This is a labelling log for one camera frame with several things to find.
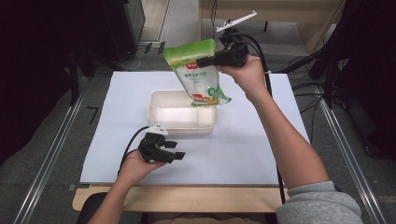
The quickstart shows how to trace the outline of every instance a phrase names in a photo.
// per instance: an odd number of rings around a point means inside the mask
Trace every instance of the gray shirt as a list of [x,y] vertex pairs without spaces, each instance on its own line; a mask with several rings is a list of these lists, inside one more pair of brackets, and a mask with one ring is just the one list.
[[276,211],[280,224],[362,223],[358,204],[335,191],[332,181],[290,189],[288,194],[290,198]]

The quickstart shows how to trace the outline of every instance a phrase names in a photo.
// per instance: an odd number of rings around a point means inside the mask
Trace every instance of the gray floor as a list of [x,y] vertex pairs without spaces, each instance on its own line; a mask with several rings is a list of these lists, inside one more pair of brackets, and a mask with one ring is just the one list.
[[[198,7],[198,1],[171,1],[162,36],[162,41],[166,41],[167,47],[199,39],[199,32],[196,29],[198,27],[198,11],[183,10],[183,8],[191,7]],[[208,21],[203,21],[202,23],[203,27],[207,27],[208,24],[210,24]],[[260,35],[261,26],[257,22],[249,22],[246,26],[241,26],[240,29],[245,33]],[[209,29],[205,28],[203,37],[210,37],[210,31],[210,27]],[[292,23],[270,22],[268,31],[261,35],[260,42],[266,54],[267,64],[272,71],[287,67],[290,60],[296,56],[306,55],[301,38]],[[157,55],[155,49],[148,54],[139,53],[138,60],[133,58],[125,62],[124,65],[131,68],[138,65],[135,69],[136,71],[170,70],[162,55]],[[78,212],[74,211],[71,206],[75,192],[69,190],[69,185],[77,184],[79,181],[82,164],[100,116],[99,111],[98,115],[92,119],[93,111],[87,107],[102,106],[111,79],[111,71],[108,68],[98,65],[98,70],[95,77],[90,79],[89,88],[82,101],[80,110],[64,141],[62,151],[50,173],[47,185],[41,193],[29,223],[74,223],[78,218]],[[298,69],[297,73],[290,74],[292,86],[310,81],[304,67]],[[295,93],[311,93],[313,91],[312,87],[307,87],[299,89]],[[69,100],[70,92],[58,102],[37,130],[32,141],[1,166],[0,223],[13,223],[17,216],[24,196],[35,180],[41,163],[52,144],[52,140],[62,124],[69,108]],[[296,100],[300,109],[304,109],[314,98],[312,96],[296,97]],[[348,113],[340,106],[336,106],[333,111],[368,180],[368,184],[379,199],[378,203],[384,216],[388,223],[396,223],[395,162],[375,160],[368,157],[364,150],[365,145]],[[323,159],[334,183],[342,191],[349,193],[356,199],[361,206],[364,223],[375,223],[370,219],[365,209],[361,195],[351,178],[321,108],[318,108],[315,113],[313,129],[311,128],[313,110],[306,111],[302,114],[302,117],[308,135],[313,133],[312,145]],[[139,213],[125,213],[121,223],[137,223],[139,218]]]

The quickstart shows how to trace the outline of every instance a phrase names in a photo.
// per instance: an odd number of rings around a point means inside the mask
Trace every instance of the plastic bag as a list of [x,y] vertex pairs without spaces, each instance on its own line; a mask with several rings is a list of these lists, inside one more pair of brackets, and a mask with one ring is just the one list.
[[193,100],[192,106],[222,105],[231,101],[219,85],[218,68],[214,65],[200,68],[196,62],[197,59],[214,55],[216,46],[214,39],[208,39],[163,51],[165,60]]

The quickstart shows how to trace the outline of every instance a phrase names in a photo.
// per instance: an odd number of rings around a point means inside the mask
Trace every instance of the floor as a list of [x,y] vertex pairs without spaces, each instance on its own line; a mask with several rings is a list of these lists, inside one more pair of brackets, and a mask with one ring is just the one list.
[[[162,33],[155,35],[157,36],[155,38],[159,39],[158,42],[166,41],[166,47],[173,47],[199,40],[200,32],[196,28],[199,25],[198,10],[188,11],[185,8],[198,8],[198,1],[170,0]],[[212,35],[210,21],[202,21],[202,26],[202,38],[207,36],[210,38]],[[258,34],[262,32],[262,27],[263,24],[259,22],[247,22],[240,29]],[[269,68],[273,71],[287,67],[289,63],[298,60],[299,56],[307,55],[293,23],[269,22],[267,32],[262,35],[260,42]],[[170,70],[155,48],[146,54],[140,51],[137,56],[122,64],[136,71]],[[290,73],[292,86],[312,82],[307,75],[310,65]],[[70,114],[69,109],[73,109],[68,105],[70,92],[58,102],[44,120],[32,141],[0,167],[0,223],[76,222],[78,212],[71,207],[74,190],[76,186],[78,187],[79,174],[100,118],[100,107],[111,79],[111,70],[101,64],[97,64],[97,68],[98,72],[94,78],[81,78],[80,87],[86,87],[84,98],[81,99],[78,111],[72,118],[73,122],[68,126],[67,136],[60,142],[60,150],[50,154],[53,149],[52,143],[58,137],[57,132],[64,125],[64,118]],[[314,87],[306,87],[296,90],[295,94],[317,91],[318,89]],[[296,97],[296,101],[300,109],[304,110],[308,104],[315,102],[316,98]],[[96,107],[99,111],[95,115],[93,108]],[[308,135],[313,137],[312,145],[323,159],[334,183],[342,191],[349,193],[361,206],[363,223],[386,223],[383,220],[375,220],[368,212],[364,194],[357,189],[359,181],[352,177],[353,172],[345,162],[346,155],[340,149],[340,142],[334,137],[334,128],[329,124],[328,112],[324,104],[319,104],[317,110],[311,109],[302,113]],[[382,212],[380,215],[384,216],[388,223],[396,223],[395,162],[368,157],[365,153],[365,145],[348,113],[338,105],[332,113],[336,116],[342,135],[364,174],[365,184],[373,192],[375,202],[379,204]],[[53,163],[47,164],[46,167],[42,166],[49,154],[53,156]],[[47,176],[43,177],[40,174],[45,173],[44,168],[48,169],[45,170]],[[37,180],[41,180],[45,185],[32,189]],[[35,192],[35,201],[30,209],[22,211],[21,215],[25,218],[21,218],[18,213],[23,207],[24,199],[29,195],[29,190]],[[140,213],[124,213],[121,223],[137,223],[140,215]]]

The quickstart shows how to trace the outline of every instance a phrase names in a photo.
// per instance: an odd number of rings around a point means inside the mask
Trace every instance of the white box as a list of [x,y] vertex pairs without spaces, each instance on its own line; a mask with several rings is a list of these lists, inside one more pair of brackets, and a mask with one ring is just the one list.
[[150,95],[148,120],[172,133],[211,133],[216,124],[215,105],[191,106],[184,90],[154,91]]

